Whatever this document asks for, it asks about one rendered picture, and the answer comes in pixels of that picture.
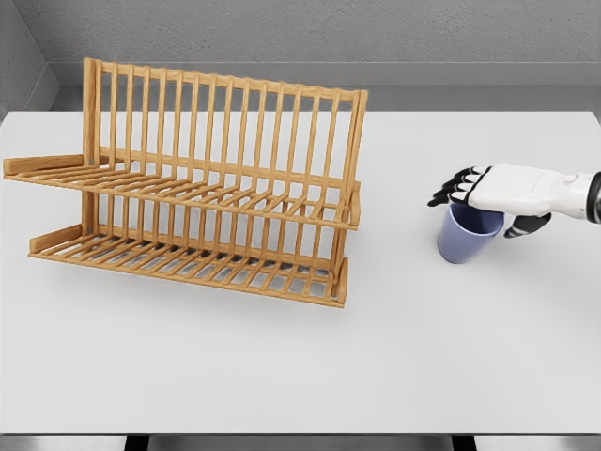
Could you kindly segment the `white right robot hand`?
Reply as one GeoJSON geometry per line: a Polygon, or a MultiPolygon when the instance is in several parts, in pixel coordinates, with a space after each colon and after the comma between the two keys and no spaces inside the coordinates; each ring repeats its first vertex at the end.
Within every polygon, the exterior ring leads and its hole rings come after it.
{"type": "Polygon", "coordinates": [[[554,212],[565,213],[559,182],[562,175],[528,166],[472,166],[456,173],[433,194],[429,207],[455,202],[479,210],[515,215],[504,232],[507,239],[531,234],[545,226],[554,212]]]}

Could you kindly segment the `lavender blue plastic cup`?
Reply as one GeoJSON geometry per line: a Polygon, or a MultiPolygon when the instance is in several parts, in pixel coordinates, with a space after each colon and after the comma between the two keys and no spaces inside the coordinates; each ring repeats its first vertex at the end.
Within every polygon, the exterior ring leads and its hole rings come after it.
{"type": "Polygon", "coordinates": [[[452,203],[439,234],[439,252],[452,263],[465,263],[482,252],[504,224],[502,212],[452,203]]]}

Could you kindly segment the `two-tier wooden dish rack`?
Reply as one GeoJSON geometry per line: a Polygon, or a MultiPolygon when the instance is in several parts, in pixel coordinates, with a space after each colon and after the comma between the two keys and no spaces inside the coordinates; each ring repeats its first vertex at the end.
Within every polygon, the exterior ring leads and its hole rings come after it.
{"type": "Polygon", "coordinates": [[[7,179],[77,190],[82,219],[31,257],[342,307],[368,94],[84,62],[80,153],[7,179]]]}

